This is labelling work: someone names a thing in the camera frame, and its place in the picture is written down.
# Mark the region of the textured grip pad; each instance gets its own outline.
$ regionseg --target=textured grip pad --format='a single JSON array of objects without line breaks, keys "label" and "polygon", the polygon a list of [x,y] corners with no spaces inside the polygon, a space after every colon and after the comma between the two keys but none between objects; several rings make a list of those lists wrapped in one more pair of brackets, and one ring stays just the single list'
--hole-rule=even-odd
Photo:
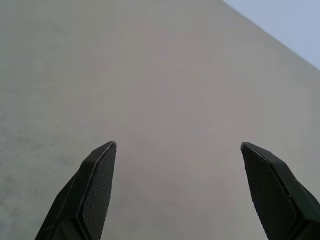
[{"label": "textured grip pad", "polygon": [[80,219],[91,240],[100,240],[108,211],[116,145],[112,145],[97,163],[83,201]]},{"label": "textured grip pad", "polygon": [[249,148],[242,149],[255,210],[269,240],[285,240],[298,214],[272,165]]}]

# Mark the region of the pale blue sky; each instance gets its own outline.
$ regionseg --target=pale blue sky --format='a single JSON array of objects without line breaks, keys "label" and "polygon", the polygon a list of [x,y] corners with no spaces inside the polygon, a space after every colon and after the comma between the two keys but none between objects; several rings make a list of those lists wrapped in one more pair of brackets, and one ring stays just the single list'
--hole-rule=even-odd
[{"label": "pale blue sky", "polygon": [[225,2],[320,70],[320,1]]}]

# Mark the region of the gray wall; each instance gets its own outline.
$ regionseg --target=gray wall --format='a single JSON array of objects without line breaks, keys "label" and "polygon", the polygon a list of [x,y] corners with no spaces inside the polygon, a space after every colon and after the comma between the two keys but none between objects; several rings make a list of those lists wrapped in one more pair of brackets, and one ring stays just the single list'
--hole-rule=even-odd
[{"label": "gray wall", "polygon": [[33,239],[89,152],[104,240],[264,240],[242,141],[320,198],[320,73],[221,1],[3,0],[0,238]]}]

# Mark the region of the concrete wall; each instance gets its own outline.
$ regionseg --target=concrete wall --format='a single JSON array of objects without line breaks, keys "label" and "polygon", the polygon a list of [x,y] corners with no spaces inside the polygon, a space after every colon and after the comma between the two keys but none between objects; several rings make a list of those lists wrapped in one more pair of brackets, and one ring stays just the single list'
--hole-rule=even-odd
[{"label": "concrete wall", "polygon": [[4,0],[0,238],[118,143],[104,240],[263,240],[242,141],[320,197],[320,73],[222,1]]}]

